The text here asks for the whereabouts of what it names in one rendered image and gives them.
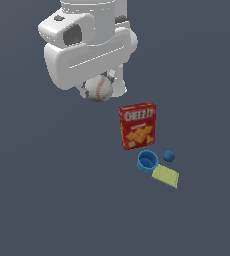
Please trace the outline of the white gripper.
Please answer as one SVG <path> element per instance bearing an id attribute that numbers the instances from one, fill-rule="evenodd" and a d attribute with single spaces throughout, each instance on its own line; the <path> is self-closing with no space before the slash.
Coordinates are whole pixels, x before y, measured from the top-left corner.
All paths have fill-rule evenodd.
<path id="1" fill-rule="evenodd" d="M 121 97 L 127 92 L 123 79 L 123 65 L 136 50 L 136 34 L 129 28 L 115 29 L 115 35 L 101 45 L 81 43 L 60 49 L 48 43 L 44 47 L 44 57 L 53 83 L 62 90 L 81 85 L 105 71 L 112 82 L 113 97 Z M 82 98 L 86 98 L 86 89 L 79 89 Z"/>

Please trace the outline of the white baseball with red stitching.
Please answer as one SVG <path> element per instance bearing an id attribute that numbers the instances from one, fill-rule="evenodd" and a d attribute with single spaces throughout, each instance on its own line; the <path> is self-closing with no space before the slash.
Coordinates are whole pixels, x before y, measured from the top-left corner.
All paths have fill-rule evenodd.
<path id="1" fill-rule="evenodd" d="M 113 93 L 110 80 L 104 75 L 98 75 L 85 83 L 87 98 L 94 103 L 108 101 Z"/>

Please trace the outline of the red Cheez-It cracker box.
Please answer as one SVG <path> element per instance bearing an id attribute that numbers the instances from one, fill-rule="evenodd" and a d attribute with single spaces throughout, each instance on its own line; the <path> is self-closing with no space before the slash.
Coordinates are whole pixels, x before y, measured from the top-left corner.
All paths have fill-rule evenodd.
<path id="1" fill-rule="evenodd" d="M 155 142 L 156 105 L 151 102 L 119 108 L 122 145 L 125 150 Z"/>

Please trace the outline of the blue cup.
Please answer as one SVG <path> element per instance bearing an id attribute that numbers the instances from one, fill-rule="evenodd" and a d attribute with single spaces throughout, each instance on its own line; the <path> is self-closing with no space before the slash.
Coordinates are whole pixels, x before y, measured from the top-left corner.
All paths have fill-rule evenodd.
<path id="1" fill-rule="evenodd" d="M 137 168 L 143 173 L 151 173 L 159 164 L 158 156 L 150 150 L 138 154 Z"/>

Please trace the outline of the small blue ball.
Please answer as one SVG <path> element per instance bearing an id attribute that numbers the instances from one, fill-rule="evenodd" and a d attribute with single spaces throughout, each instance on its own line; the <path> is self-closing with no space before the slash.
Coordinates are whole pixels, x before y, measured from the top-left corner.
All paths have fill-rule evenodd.
<path id="1" fill-rule="evenodd" d="M 172 162 L 175 159 L 175 154 L 171 150 L 166 150 L 163 153 L 163 159 L 167 162 Z"/>

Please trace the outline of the yellow sponge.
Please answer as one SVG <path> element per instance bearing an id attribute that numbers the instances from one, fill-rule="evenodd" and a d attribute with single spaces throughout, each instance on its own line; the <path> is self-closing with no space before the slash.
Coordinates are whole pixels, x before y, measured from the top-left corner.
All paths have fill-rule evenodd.
<path id="1" fill-rule="evenodd" d="M 163 165 L 158 165 L 152 172 L 152 177 L 166 185 L 176 188 L 179 173 Z"/>

